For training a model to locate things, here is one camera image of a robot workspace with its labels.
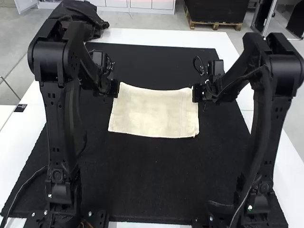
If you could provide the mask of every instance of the floor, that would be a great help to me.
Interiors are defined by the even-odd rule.
[[[292,35],[285,30],[288,14],[281,10],[272,19],[268,32],[283,32],[286,37]],[[14,8],[0,8],[0,75],[22,97],[34,76],[28,68],[26,51],[30,41],[49,16],[50,10],[31,9],[19,15]],[[249,11],[245,16],[242,30],[236,32],[233,28],[220,26],[219,32],[227,32],[232,43],[239,53],[243,51],[242,37],[250,29],[254,12]],[[109,21],[112,28],[137,29],[169,29],[190,30],[182,4],[177,2],[175,15],[156,15],[123,12],[99,12],[99,16]],[[210,26],[201,26],[196,31],[212,31]],[[291,41],[295,48],[304,56],[304,41]],[[10,91],[5,83],[0,84],[0,105],[15,105],[18,98]],[[298,90],[290,111],[285,120],[284,129],[293,145],[304,161],[304,86]]]

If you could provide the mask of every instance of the beige cloth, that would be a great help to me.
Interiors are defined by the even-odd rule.
[[[198,103],[192,89],[150,90],[120,83],[108,131],[160,138],[194,137],[199,133]]]

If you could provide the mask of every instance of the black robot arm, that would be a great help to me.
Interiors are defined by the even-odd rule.
[[[118,82],[109,79],[114,63],[106,53],[88,53],[85,23],[47,19],[28,49],[28,63],[39,81],[46,118],[49,164],[46,213],[28,219],[25,227],[76,228],[81,222],[81,181],[74,141],[80,87],[117,97]]]
[[[245,166],[237,180],[233,205],[209,201],[210,227],[267,227],[272,209],[273,171],[286,113],[304,79],[304,61],[281,33],[266,40],[243,37],[244,51],[224,73],[222,60],[201,66],[193,102],[231,102],[248,83],[254,90],[254,117]],[[271,224],[285,227],[284,224]]]

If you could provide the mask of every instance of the black bag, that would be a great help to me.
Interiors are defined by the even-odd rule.
[[[66,28],[71,21],[85,22],[84,41],[100,38],[101,31],[110,26],[98,16],[97,7],[88,1],[63,0],[48,18],[60,20]]]

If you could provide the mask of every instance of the white cabinet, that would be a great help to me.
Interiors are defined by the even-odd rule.
[[[122,7],[127,8],[127,0],[105,0],[106,7]]]
[[[96,6],[105,6],[105,0],[90,0],[90,3]]]
[[[130,0],[130,7],[152,9],[152,0]]]
[[[174,0],[152,0],[152,9],[173,10]]]
[[[37,0],[14,0],[19,12],[30,8]],[[97,6],[97,11],[115,11],[132,13],[174,14],[176,0],[88,0]],[[38,0],[39,9],[54,9],[59,2],[41,2]]]

